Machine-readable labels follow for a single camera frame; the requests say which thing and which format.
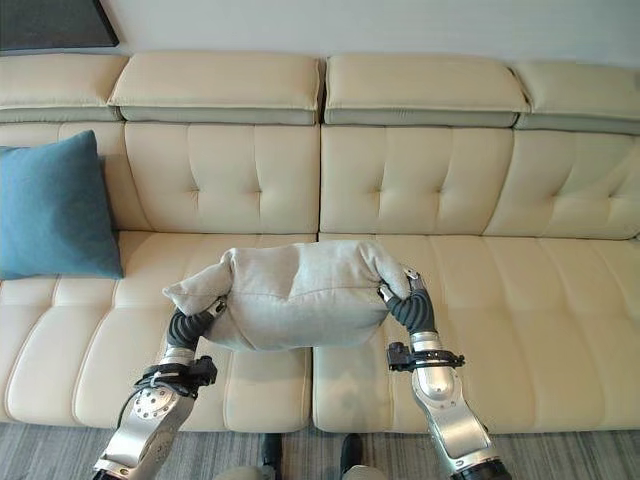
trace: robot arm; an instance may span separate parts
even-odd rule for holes
[[[402,343],[389,346],[389,368],[412,372],[414,396],[427,416],[438,456],[451,479],[510,480],[485,427],[464,400],[455,371],[464,364],[464,357],[443,350],[422,278],[411,269],[405,273],[411,286],[406,300],[396,297],[387,285],[379,289],[391,314],[411,336],[411,348]]]
[[[180,426],[191,414],[198,389],[216,380],[211,357],[195,360],[200,336],[222,314],[218,300],[209,311],[185,316],[176,311],[158,365],[149,367],[120,412],[118,428],[93,467],[93,480],[150,480],[162,467]],[[129,416],[121,422],[133,399]]]

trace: sofa headrest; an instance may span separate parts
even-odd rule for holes
[[[548,61],[513,69],[531,105],[515,128],[640,134],[640,70]]]
[[[328,124],[510,127],[526,109],[518,81],[495,60],[350,54],[327,64]]]
[[[127,120],[312,125],[319,60],[254,52],[135,54],[109,100]]]
[[[46,54],[0,58],[0,122],[109,121],[107,100],[127,57]]]

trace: teal throw pillow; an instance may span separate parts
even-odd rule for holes
[[[93,131],[0,147],[0,279],[122,278]]]

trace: gray carpet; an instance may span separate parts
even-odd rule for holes
[[[0,424],[0,479],[91,479],[111,431]],[[521,480],[640,478],[640,431],[494,436],[502,459]],[[343,436],[314,428],[284,437],[285,480],[337,480]],[[444,480],[426,436],[364,436],[366,463],[391,480]],[[223,470],[257,464],[259,435],[181,433],[158,480],[211,480]]]

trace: shoe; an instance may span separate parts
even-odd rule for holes
[[[351,467],[362,465],[362,437],[357,433],[350,433],[342,442],[340,455],[340,474],[344,475]]]
[[[282,434],[267,433],[262,437],[262,465],[273,468],[276,480],[281,480]]]

